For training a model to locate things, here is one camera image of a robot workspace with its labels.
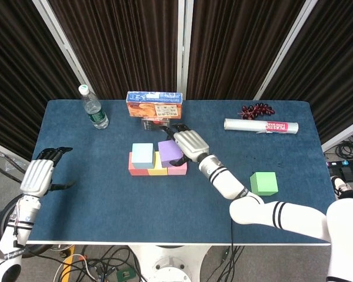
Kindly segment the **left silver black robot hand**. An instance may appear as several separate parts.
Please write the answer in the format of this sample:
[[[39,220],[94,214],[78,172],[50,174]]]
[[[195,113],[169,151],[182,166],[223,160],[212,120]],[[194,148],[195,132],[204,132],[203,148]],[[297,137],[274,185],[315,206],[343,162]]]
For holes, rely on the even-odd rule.
[[[72,147],[46,148],[42,150],[35,160],[32,160],[24,174],[20,190],[23,194],[41,198],[48,192],[66,190],[76,181],[66,184],[53,184],[52,175],[61,157],[72,151]]]

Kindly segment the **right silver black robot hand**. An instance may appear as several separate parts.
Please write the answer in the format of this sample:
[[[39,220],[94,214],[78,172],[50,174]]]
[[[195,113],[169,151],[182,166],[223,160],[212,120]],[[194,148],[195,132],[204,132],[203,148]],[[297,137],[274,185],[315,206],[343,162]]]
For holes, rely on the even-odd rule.
[[[167,134],[167,140],[173,140],[182,151],[182,157],[179,160],[171,160],[172,166],[182,166],[186,162],[200,163],[209,155],[209,145],[194,130],[183,123],[172,125],[176,129],[174,132],[170,127],[159,126]]]

